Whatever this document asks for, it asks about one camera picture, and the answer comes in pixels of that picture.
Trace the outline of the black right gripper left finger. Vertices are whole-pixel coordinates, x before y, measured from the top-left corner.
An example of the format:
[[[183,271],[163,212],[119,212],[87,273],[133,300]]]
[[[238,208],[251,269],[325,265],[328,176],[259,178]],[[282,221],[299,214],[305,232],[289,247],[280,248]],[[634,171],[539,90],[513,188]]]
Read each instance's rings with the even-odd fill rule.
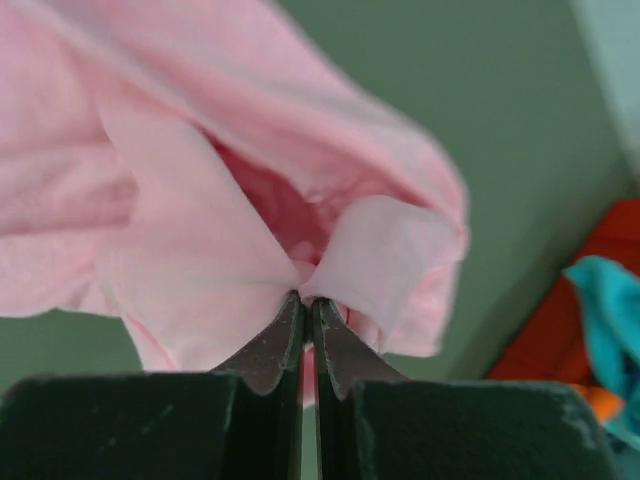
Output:
[[[203,373],[33,376],[1,398],[5,479],[296,479],[306,310]]]

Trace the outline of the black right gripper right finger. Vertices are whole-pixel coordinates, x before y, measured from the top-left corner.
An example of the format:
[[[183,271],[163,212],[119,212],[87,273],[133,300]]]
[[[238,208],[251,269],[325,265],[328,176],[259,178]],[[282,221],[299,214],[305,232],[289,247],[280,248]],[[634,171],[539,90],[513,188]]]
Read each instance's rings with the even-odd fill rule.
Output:
[[[343,321],[311,307],[323,479],[607,480],[606,437],[568,386],[407,378]]]

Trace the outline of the pink t shirt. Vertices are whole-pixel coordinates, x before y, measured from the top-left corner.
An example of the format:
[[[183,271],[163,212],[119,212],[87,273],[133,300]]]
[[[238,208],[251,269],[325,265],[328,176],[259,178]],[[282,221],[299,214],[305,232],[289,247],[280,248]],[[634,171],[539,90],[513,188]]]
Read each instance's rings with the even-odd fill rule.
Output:
[[[1,5],[1,313],[121,318],[207,370],[286,294],[381,353],[440,347],[464,182],[270,1]]]

